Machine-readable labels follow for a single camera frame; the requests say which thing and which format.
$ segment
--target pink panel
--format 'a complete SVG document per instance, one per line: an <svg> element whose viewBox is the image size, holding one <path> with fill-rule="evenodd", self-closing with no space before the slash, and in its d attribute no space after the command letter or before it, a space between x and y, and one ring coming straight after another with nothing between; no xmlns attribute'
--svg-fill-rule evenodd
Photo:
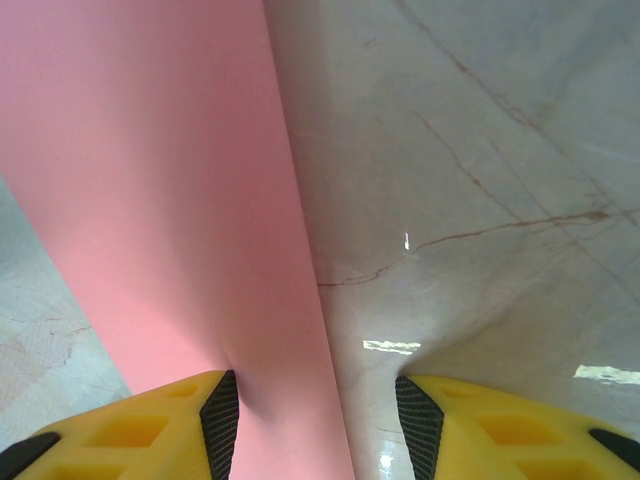
<svg viewBox="0 0 640 480"><path fill-rule="evenodd" d="M233 478L353 478L261 2L2 2L0 39L0 169L131 388L231 366Z"/></svg>

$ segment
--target yellow robot part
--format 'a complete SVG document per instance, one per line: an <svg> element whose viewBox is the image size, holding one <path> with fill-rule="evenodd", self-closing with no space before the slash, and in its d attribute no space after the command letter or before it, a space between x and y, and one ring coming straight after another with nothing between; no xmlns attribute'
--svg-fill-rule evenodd
<svg viewBox="0 0 640 480"><path fill-rule="evenodd" d="M598 420L441 377L396 396L416 480L640 480L640 444Z"/></svg>
<svg viewBox="0 0 640 480"><path fill-rule="evenodd" d="M43 428L0 480L226 480L238 411L234 373L203 373Z"/></svg>

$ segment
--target glossy marble surface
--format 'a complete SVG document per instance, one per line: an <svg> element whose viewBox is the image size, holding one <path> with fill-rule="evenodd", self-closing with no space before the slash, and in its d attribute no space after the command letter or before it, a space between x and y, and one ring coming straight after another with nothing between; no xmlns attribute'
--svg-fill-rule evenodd
<svg viewBox="0 0 640 480"><path fill-rule="evenodd" d="M357 478L411 478L401 369L640 437L640 4L270 0L267 16ZM19 372L3 442L125 390L0 205L0 359ZM28 417L45 394L47 418Z"/></svg>

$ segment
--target black rubber strip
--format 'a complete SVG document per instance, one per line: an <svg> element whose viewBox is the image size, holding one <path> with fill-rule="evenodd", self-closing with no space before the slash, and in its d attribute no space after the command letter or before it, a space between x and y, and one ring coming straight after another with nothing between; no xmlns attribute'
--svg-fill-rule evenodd
<svg viewBox="0 0 640 480"><path fill-rule="evenodd" d="M433 480L440 450L444 413L407 377L396 379L398 415L416 480Z"/></svg>
<svg viewBox="0 0 640 480"><path fill-rule="evenodd" d="M14 443L0 453L0 480L13 480L60 440L55 432L41 433Z"/></svg>
<svg viewBox="0 0 640 480"><path fill-rule="evenodd" d="M215 480L229 478L239 418L236 375L229 370L200 410L209 468Z"/></svg>
<svg viewBox="0 0 640 480"><path fill-rule="evenodd" d="M636 472L640 473L640 443L601 428L592 428L589 430L589 434L597 440L600 445L615 454Z"/></svg>

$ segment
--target marble floor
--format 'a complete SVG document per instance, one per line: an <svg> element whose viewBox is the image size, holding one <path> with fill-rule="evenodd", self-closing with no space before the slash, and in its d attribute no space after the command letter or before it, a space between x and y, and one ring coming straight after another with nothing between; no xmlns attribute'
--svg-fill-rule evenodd
<svg viewBox="0 0 640 480"><path fill-rule="evenodd" d="M357 478L411 478L400 370L640 438L640 3L280 0L267 17ZM126 395L1 192L0 447ZM52 411L27 416L45 392Z"/></svg>

